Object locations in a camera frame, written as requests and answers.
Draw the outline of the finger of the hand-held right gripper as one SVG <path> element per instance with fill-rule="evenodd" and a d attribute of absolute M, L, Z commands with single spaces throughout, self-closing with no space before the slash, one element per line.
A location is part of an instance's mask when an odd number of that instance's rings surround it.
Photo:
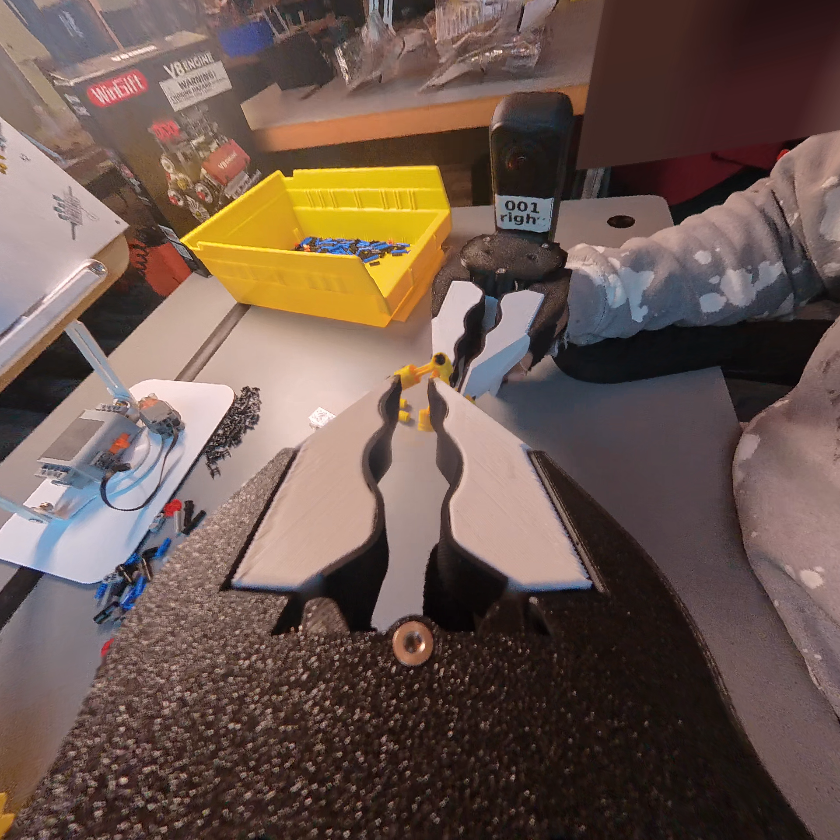
<path fill-rule="evenodd" d="M 498 323 L 486 334 L 482 350 L 469 363 L 463 382 L 463 396 L 477 399 L 494 396 L 509 371 L 529 351 L 529 329 L 543 303 L 543 294 L 518 290 L 498 302 Z"/>
<path fill-rule="evenodd" d="M 453 367 L 449 383 L 459 389 L 484 339 L 486 296 L 469 280 L 453 280 L 432 318 L 432 355 L 446 355 Z"/>

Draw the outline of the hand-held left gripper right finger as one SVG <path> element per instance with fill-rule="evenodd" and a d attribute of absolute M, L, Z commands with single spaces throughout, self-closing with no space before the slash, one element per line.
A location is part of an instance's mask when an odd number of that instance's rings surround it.
<path fill-rule="evenodd" d="M 471 632 L 502 599 L 592 588 L 530 447 L 441 380 L 429 382 L 428 399 L 448 488 L 427 564 L 426 616 Z"/>

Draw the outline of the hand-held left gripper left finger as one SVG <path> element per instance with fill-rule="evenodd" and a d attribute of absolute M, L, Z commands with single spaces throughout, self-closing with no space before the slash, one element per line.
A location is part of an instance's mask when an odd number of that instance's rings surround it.
<path fill-rule="evenodd" d="M 235 589 L 324 596 L 351 631 L 368 631 L 388 566 L 378 484 L 392 463 L 399 377 L 371 392 L 299 447 L 231 572 Z"/>

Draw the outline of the grey desk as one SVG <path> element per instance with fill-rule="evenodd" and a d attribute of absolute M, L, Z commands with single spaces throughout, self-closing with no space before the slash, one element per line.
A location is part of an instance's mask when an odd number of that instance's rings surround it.
<path fill-rule="evenodd" d="M 424 299 L 405 322 L 379 329 L 263 308 L 241 308 L 216 279 L 187 280 L 126 339 L 111 357 L 132 380 L 173 378 L 189 383 L 244 385 L 260 389 L 260 420 L 244 443 L 222 461 L 213 478 L 204 464 L 184 484 L 187 498 L 206 509 L 204 524 L 173 550 L 117 634 L 117 664 L 129 668 L 129 699 L 146 697 L 141 710 L 160 707 L 166 690 L 180 690 L 182 710 L 166 721 L 184 729 L 198 713 L 198 694 L 215 692 L 235 676 L 243 659 L 254 687 L 269 687 L 275 671 L 292 657 L 271 635 L 280 605 L 266 612 L 262 596 L 251 605 L 242 593 L 219 591 L 221 567 L 211 575 L 195 556 L 208 542 L 208 560 L 222 560 L 228 545 L 215 533 L 215 510 L 285 447 L 312 430 L 308 416 L 323 406 L 342 411 L 406 362 L 427 361 L 430 330 Z M 750 583 L 739 546 L 731 489 L 731 459 L 739 423 L 721 374 L 706 370 L 620 385 L 595 385 L 564 375 L 550 359 L 526 381 L 505 385 L 498 398 L 481 402 L 534 448 L 545 450 L 674 574 L 679 592 L 697 593 L 691 569 L 721 564 Z M 12 809 L 26 803 L 48 772 L 71 730 L 100 663 L 109 631 L 94 624 L 94 586 L 46 576 L 35 585 L 2 630 L 2 791 Z M 365 722 L 355 707 L 349 722 L 373 753 L 356 763 L 372 784 L 371 795 L 328 805 L 327 827 L 362 837 L 385 808 L 394 805 L 408 827 L 372 828 L 368 837 L 528 837 L 536 828 L 512 827 L 535 816 L 494 818 L 490 808 L 513 806 L 502 786 L 472 785 L 458 768 L 467 745 L 455 734 L 448 749 L 430 749 L 432 774 L 413 736 L 388 720 Z"/>

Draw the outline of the pile of black pins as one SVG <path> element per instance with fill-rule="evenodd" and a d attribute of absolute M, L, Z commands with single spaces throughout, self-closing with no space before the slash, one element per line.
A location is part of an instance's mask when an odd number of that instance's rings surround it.
<path fill-rule="evenodd" d="M 260 419 L 260 389 L 245 385 L 203 448 L 206 468 L 213 479 L 221 475 L 220 463 L 240 446 L 247 433 L 256 428 Z"/>

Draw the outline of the group of blue pins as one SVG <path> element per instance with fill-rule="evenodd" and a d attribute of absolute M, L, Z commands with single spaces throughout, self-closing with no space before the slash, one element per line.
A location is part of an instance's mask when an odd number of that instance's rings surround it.
<path fill-rule="evenodd" d="M 410 253 L 411 246 L 393 239 L 362 239 L 307 236 L 294 250 L 306 254 L 327 256 L 354 256 L 366 265 L 378 265 L 387 256 L 402 257 Z"/>

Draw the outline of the white book stand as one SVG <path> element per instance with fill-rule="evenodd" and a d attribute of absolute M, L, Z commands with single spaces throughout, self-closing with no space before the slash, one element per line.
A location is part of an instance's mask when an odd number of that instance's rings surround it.
<path fill-rule="evenodd" d="M 46 247 L 25 240 L 13 254 L 9 238 L 2 239 L 2 380 L 13 380 L 17 366 L 26 367 L 25 356 L 42 353 L 57 329 L 77 320 L 76 310 L 89 307 L 87 299 L 100 296 L 125 271 L 128 246 L 116 237 L 98 254 L 89 245 L 63 245 L 58 256 L 48 256 Z M 14 477 L 2 465 L 2 495 L 10 498 L 13 512 L 2 514 L 2 566 L 25 567 L 80 584 L 99 581 L 115 564 L 122 562 L 140 544 L 141 538 L 163 505 L 175 494 L 198 459 L 214 429 L 235 396 L 228 385 L 151 379 L 128 386 L 126 374 L 115 370 L 118 362 L 99 349 L 82 354 L 102 378 L 94 392 L 82 393 L 81 403 L 59 409 L 57 421 L 48 421 L 44 433 L 24 442 L 23 478 Z M 116 476 L 109 498 L 120 508 L 138 505 L 151 494 L 160 477 L 160 488 L 142 509 L 122 512 L 108 507 L 100 497 L 99 482 L 87 489 L 60 486 L 49 478 L 39 480 L 24 506 L 18 497 L 39 474 L 37 457 L 52 449 L 57 438 L 93 405 L 111 385 L 118 398 L 140 401 L 157 396 L 168 402 L 183 418 L 185 428 L 166 467 L 162 468 L 166 445 L 161 436 L 144 428 L 129 446 L 127 460 L 132 468 Z"/>

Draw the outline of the grey toy motor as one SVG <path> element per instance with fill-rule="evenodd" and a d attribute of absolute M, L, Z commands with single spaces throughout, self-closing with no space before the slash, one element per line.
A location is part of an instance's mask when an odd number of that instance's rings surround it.
<path fill-rule="evenodd" d="M 174 407 L 155 394 L 140 399 L 137 407 L 141 422 L 161 439 L 177 438 L 185 427 Z"/>

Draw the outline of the pile of mixed small bricks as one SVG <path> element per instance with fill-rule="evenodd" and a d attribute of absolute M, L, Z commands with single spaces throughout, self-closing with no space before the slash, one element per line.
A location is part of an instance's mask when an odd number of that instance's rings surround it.
<path fill-rule="evenodd" d="M 93 622 L 108 632 L 108 639 L 101 646 L 101 659 L 107 656 L 123 620 L 134 609 L 171 549 L 203 523 L 206 515 L 194 500 L 172 498 L 158 511 L 129 558 L 101 579 L 94 595 L 98 610 L 93 616 Z"/>

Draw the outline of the wooden table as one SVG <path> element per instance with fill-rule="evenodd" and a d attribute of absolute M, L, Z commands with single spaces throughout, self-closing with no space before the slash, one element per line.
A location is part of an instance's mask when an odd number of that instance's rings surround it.
<path fill-rule="evenodd" d="M 582 114 L 586 82 L 559 76 L 519 80 L 464 80 L 421 91 L 418 79 L 403 79 L 347 92 L 339 79 L 312 94 L 272 85 L 242 104 L 258 146 L 269 152 L 386 140 L 415 134 L 487 128 L 505 96 L 516 91 L 554 90 L 566 94 Z"/>

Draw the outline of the pile of clear plastic bags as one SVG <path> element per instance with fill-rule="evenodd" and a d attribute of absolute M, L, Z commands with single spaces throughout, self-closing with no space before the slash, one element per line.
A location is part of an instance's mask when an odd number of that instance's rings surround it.
<path fill-rule="evenodd" d="M 373 8 L 360 32 L 336 46 L 350 91 L 425 76 L 423 91 L 467 77 L 530 77 L 556 1 L 444 1 L 409 23 L 386 23 Z"/>

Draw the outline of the grey battery box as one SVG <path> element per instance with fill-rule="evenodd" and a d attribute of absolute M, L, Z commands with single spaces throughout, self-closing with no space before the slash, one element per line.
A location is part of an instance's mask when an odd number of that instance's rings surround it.
<path fill-rule="evenodd" d="M 110 406 L 88 409 L 38 458 L 36 475 L 75 489 L 101 484 L 107 476 L 130 469 L 123 457 L 140 434 L 134 420 Z"/>

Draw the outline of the red plastic object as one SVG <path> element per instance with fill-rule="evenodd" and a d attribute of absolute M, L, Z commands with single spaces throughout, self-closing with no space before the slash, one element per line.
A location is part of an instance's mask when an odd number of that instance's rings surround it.
<path fill-rule="evenodd" d="M 770 170 L 791 149 L 788 143 L 764 143 L 734 150 L 711 152 L 713 160 L 738 167 Z"/>

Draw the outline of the person's grey sweatshirt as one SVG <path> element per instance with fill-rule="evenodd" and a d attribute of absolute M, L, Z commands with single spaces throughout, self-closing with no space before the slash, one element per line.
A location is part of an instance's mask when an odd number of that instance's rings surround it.
<path fill-rule="evenodd" d="M 732 466 L 744 549 L 815 685 L 839 712 L 839 322 Z"/>

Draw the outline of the black toy engine box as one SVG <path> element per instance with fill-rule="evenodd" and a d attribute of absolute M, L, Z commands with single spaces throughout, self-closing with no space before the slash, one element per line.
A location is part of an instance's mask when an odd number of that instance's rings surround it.
<path fill-rule="evenodd" d="M 217 42 L 181 31 L 50 72 L 187 264 L 183 238 L 265 174 Z"/>

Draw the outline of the instruction booklet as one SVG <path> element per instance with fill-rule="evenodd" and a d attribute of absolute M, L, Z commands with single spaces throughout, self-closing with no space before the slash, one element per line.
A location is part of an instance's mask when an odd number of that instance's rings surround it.
<path fill-rule="evenodd" d="M 1 121 L 1 330 L 128 225 Z"/>

